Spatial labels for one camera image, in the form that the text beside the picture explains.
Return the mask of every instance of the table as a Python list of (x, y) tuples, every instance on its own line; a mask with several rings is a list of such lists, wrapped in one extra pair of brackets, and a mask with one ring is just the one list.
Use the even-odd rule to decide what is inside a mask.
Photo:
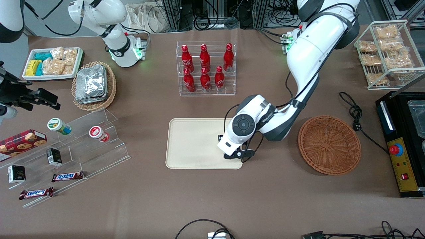
[[(224, 223), (236, 238), (253, 239), (299, 238), (318, 230), (376, 234), (381, 233), (382, 220), (409, 233), (423, 226), (425, 201), (398, 198), (389, 157), (363, 135), (358, 134), (361, 161), (343, 176), (317, 173), (298, 150), (298, 131), (310, 117), (328, 114), (352, 123), (339, 91), (351, 94), (362, 107), (363, 129), (384, 145), (374, 102), (387, 91), (366, 89), (352, 45), (329, 57), (316, 91), (287, 138), (265, 140), (256, 156), (239, 170), (171, 170), (165, 166), (171, 119), (222, 118), (228, 108), (251, 94), (261, 94), (275, 105), (286, 102), (288, 68), (280, 46), (254, 30), (153, 34), (151, 39), (145, 61), (120, 68), (104, 52), (100, 37), (29, 37), (30, 50), (78, 46), (86, 53), (84, 63), (103, 61), (111, 66), (117, 94), (108, 110), (118, 117), (118, 135), (132, 158), (30, 209), (21, 208), (18, 195), (8, 192), (6, 175), (2, 175), (0, 238), (174, 238), (183, 225), (200, 218)], [(237, 40), (235, 96), (179, 96), (176, 42), (197, 40)], [(293, 78), (289, 82), (295, 90)], [(72, 103), (70, 81), (33, 85), (38, 87), (58, 95), (61, 110), (46, 106), (35, 106), (33, 112), (18, 109), (16, 118), (3, 121), (2, 138), (28, 128), (47, 131), (46, 122), (52, 117), (67, 122), (87, 114)], [(415, 89), (425, 87), (419, 83)], [(206, 238), (207, 232), (216, 229), (200, 222), (180, 236)]]

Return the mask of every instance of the red bottle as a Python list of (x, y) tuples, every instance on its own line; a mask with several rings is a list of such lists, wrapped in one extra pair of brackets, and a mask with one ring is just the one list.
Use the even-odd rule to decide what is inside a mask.
[(202, 68), (201, 73), (202, 73), (201, 75), (202, 91), (209, 92), (211, 90), (211, 82), (210, 82), (210, 76), (208, 75), (207, 69)]
[(181, 50), (183, 51), (183, 53), (181, 54), (181, 60), (183, 61), (183, 65), (192, 73), (195, 68), (193, 67), (192, 56), (187, 50), (187, 45), (182, 45)]
[(224, 71), (232, 71), (233, 70), (233, 51), (232, 51), (232, 44), (228, 43), (226, 45), (226, 52), (224, 53), (224, 64), (223, 68)]
[(221, 66), (217, 66), (217, 71), (214, 76), (215, 80), (215, 87), (217, 88), (217, 91), (223, 91), (224, 90), (224, 73), (223, 68)]
[(195, 92), (196, 90), (195, 82), (193, 81), (193, 76), (190, 74), (189, 69), (185, 68), (183, 70), (183, 73), (184, 73), (183, 81), (187, 90), (189, 92)]
[(205, 68), (207, 72), (210, 71), (210, 54), (207, 51), (207, 45), (201, 45), (201, 54), (199, 55), (199, 59), (201, 60), (201, 68)]

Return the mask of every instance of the cookie box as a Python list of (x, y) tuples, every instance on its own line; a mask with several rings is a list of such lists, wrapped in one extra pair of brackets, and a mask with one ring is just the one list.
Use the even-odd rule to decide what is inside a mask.
[(47, 142), (45, 134), (28, 129), (20, 134), (0, 141), (0, 162), (15, 157)]

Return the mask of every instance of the acrylic display stand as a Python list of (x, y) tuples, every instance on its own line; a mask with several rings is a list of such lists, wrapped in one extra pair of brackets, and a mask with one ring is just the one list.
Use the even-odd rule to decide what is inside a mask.
[[(232, 71), (223, 71), (224, 73), (224, 90), (217, 91), (214, 82), (214, 75), (217, 66), (223, 66), (223, 56), (226, 52), (226, 44), (233, 44), (233, 69)], [(203, 92), (201, 87), (201, 62), (199, 60), (199, 54), (201, 53), (201, 44), (207, 45), (208, 53), (210, 54), (211, 70), (208, 75), (211, 78), (211, 91)], [(182, 45), (187, 45), (187, 48), (192, 55), (193, 66), (195, 70), (191, 73), (195, 80), (196, 91), (189, 92), (184, 86), (183, 81), (183, 62), (181, 60)], [(219, 96), (219, 95), (235, 95), (236, 94), (236, 41), (211, 41), (211, 42), (177, 42), (176, 48), (177, 58), (177, 76), (178, 76), (178, 91), (181, 96)]]
[[(388, 52), (386, 51), (380, 50), (378, 40), (374, 33), (374, 28), (375, 27), (384, 28), (389, 25), (395, 25), (397, 27), (398, 31), (400, 32), (400, 36), (403, 39), (404, 46), (410, 48), (409, 54), (413, 63), (413, 66), (411, 68), (389, 69), (387, 65), (385, 64), (385, 58), (387, 57), (391, 58), (393, 56), (389, 55)], [(375, 42), (377, 52), (375, 53), (360, 52), (359, 46), (358, 46), (359, 40)], [(382, 74), (381, 77), (377, 78), (375, 82), (372, 82), (372, 83), (367, 82), (369, 90), (400, 89), (403, 86), (413, 82), (415, 79), (425, 74), (425, 66), (421, 59), (421, 56), (419, 55), (416, 45), (413, 42), (412, 37), (410, 35), (409, 29), (407, 27), (407, 20), (372, 22), (369, 25), (369, 27), (356, 40), (356, 42), (354, 43), (354, 46), (357, 48), (357, 52), (359, 56), (361, 56), (362, 54), (375, 55), (375, 56), (378, 56), (382, 61), (382, 64), (377, 66), (362, 65), (363, 71), (365, 74)], [(382, 85), (377, 85), (377, 83), (384, 77), (387, 77), (389, 82)]]
[[(16, 195), (17, 200), (22, 190), (41, 190), (49, 187), (54, 187), (53, 197), (55, 197), (65, 190), (130, 159), (124, 142), (118, 138), (115, 126), (112, 124), (116, 120), (117, 118), (113, 114), (102, 108), (68, 122), (72, 127), (70, 134), (62, 135), (55, 131), (47, 132), (46, 144), (23, 153), (22, 157), (18, 159), (8, 159), (7, 162), (9, 163), (0, 167), (0, 174), (7, 175), (10, 165), (25, 167), (25, 182), (9, 184), (9, 189)], [(89, 129), (95, 125), (109, 133), (107, 142), (100, 142), (88, 135)], [(46, 151), (49, 148), (60, 151), (63, 163), (61, 166), (55, 167), (48, 164)], [(83, 179), (51, 182), (53, 174), (77, 171), (84, 171)], [(33, 207), (49, 198), (44, 196), (25, 199), (23, 200), (23, 207)]]

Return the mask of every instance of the brown wicker basket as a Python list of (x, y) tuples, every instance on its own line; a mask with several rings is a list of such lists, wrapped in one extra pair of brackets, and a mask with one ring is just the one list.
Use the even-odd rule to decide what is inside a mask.
[(310, 166), (328, 175), (350, 172), (362, 154), (354, 130), (329, 115), (317, 116), (304, 123), (298, 134), (298, 147)]
[[(80, 104), (77, 101), (74, 100), (74, 104), (82, 109), (82, 110), (87, 110), (87, 111), (96, 111), (98, 109), (101, 108), (106, 108), (108, 107), (113, 99), (115, 98), (115, 93), (116, 93), (116, 80), (115, 80), (115, 75), (113, 74), (111, 68), (104, 62), (90, 62), (86, 65), (84, 65), (82, 68), (88, 68), (88, 67), (92, 67), (94, 65), (102, 65), (106, 68), (106, 80), (108, 81), (108, 94), (109, 97), (105, 100), (105, 101), (101, 101), (101, 102), (94, 102), (94, 103), (89, 103), (89, 104)], [(76, 84), (76, 78), (77, 76), (74, 76), (74, 79), (72, 80), (72, 88), (71, 88), (71, 94), (72, 96), (75, 98), (75, 84)]]

